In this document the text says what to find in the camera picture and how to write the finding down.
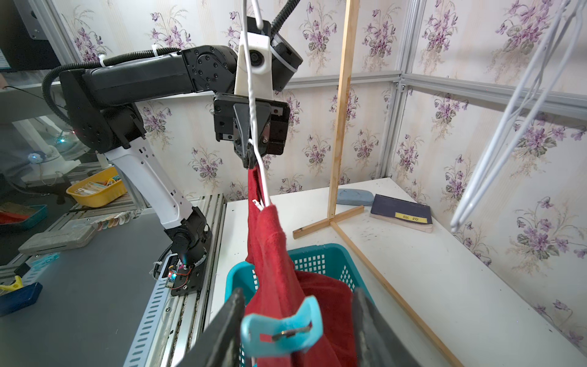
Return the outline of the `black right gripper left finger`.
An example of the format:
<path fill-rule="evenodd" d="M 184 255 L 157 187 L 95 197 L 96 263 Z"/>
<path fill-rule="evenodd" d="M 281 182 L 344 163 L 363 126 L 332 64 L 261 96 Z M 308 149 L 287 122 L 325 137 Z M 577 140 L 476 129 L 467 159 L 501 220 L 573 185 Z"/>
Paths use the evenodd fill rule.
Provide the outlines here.
<path fill-rule="evenodd" d="M 240 366 L 240 329 L 245 308 L 242 289 L 237 288 L 178 366 Z"/>

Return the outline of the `teal clothespin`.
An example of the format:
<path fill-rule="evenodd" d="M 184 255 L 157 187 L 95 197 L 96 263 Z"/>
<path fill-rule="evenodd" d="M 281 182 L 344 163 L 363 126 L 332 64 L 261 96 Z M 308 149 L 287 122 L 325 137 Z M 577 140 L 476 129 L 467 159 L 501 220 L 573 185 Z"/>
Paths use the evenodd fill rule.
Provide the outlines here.
<path fill-rule="evenodd" d="M 252 313 L 240 326 L 247 357 L 272 358 L 307 352 L 323 336 L 323 318 L 315 296 L 304 299 L 297 312 L 284 319 Z"/>

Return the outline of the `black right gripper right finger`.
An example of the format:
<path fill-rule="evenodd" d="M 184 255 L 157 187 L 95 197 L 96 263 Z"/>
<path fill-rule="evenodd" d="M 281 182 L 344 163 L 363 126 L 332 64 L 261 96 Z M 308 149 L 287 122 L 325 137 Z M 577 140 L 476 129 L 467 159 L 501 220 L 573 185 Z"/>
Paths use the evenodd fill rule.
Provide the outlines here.
<path fill-rule="evenodd" d="M 353 330 L 358 366 L 419 366 L 362 288 L 353 292 Z"/>

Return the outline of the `white hanger of red shirt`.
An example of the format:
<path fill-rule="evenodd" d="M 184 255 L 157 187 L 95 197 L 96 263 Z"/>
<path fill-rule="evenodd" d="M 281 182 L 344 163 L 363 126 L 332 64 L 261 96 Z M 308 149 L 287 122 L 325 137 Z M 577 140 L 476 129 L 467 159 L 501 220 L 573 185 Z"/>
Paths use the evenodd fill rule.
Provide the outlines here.
<path fill-rule="evenodd" d="M 252 137 L 249 140 L 249 142 L 252 144 L 252 147 L 253 147 L 253 150 L 255 153 L 255 157 L 257 158 L 257 163 L 258 163 L 259 173 L 260 173 L 260 180 L 261 180 L 261 191 L 262 191 L 262 195 L 263 195 L 263 199 L 258 202 L 257 207 L 258 207 L 258 209 L 260 209 L 260 211 L 263 211 L 263 209 L 265 209 L 266 207 L 271 205 L 271 197 L 268 192 L 266 173 L 265 173 L 262 157 L 258 151 L 258 142 L 257 142 L 257 138 L 256 138 L 256 134 L 257 134 L 257 125 L 256 125 L 257 117 L 256 117 L 256 109 L 255 109 L 256 96 L 255 96 L 255 87 L 254 87 L 253 76 L 252 76 L 253 65 L 252 65 L 252 57 L 250 55 L 251 49 L 249 47 L 249 27 L 248 27 L 248 21 L 246 20 L 247 8 L 248 8 L 248 1 L 242 0 L 243 20 L 242 20 L 241 37 L 242 37 L 243 49 L 245 52 L 245 62 L 246 62 L 246 70 L 247 70 L 247 83 L 248 83 L 248 92 L 249 92 L 249 116 L 250 116 L 250 120 L 251 120 L 251 137 Z"/>

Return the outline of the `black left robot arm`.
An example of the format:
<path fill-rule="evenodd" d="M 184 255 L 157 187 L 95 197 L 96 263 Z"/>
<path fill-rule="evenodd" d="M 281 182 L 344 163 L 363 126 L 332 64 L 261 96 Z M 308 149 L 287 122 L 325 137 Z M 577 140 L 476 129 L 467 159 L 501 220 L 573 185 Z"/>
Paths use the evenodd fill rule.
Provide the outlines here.
<path fill-rule="evenodd" d="M 213 93 L 216 140 L 231 142 L 246 169 L 262 169 L 264 157 L 283 154 L 287 141 L 290 107 L 275 93 L 303 62 L 280 33 L 296 7 L 295 1 L 286 2 L 273 21 L 259 14 L 244 20 L 237 49 L 154 48 L 66 64 L 43 80 L 50 109 L 85 146 L 105 155 L 156 212 L 177 261 L 157 260 L 153 275 L 165 279 L 174 296 L 203 289 L 212 230 L 157 160 L 137 103 Z"/>

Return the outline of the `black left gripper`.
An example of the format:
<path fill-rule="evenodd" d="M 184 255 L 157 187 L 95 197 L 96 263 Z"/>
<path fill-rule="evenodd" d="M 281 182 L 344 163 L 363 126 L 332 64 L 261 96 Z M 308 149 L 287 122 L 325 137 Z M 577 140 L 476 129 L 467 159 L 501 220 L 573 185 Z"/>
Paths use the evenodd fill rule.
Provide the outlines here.
<path fill-rule="evenodd" d="M 232 142 L 245 169 L 253 169 L 257 158 L 250 141 L 256 133 L 258 151 L 281 155 L 289 128 L 290 107 L 285 102 L 256 99 L 255 114 L 250 115 L 249 99 L 228 93 L 217 93 L 213 99 L 213 121 L 216 140 Z"/>

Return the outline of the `dark red t-shirt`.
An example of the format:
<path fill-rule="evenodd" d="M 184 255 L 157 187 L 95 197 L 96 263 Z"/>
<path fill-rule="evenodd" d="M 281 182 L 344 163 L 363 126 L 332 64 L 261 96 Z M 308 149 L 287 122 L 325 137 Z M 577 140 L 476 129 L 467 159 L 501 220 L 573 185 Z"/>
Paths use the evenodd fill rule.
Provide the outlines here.
<path fill-rule="evenodd" d="M 303 300 L 315 296 L 323 318 L 324 334 L 307 352 L 261 358 L 258 366 L 357 366 L 352 321 L 353 293 L 342 281 L 312 272 L 297 271 L 287 253 L 286 235 L 278 210 L 270 205 L 260 211 L 263 199 L 259 168 L 248 172 L 248 255 L 255 266 L 259 288 L 246 314 L 282 319 L 296 313 Z"/>

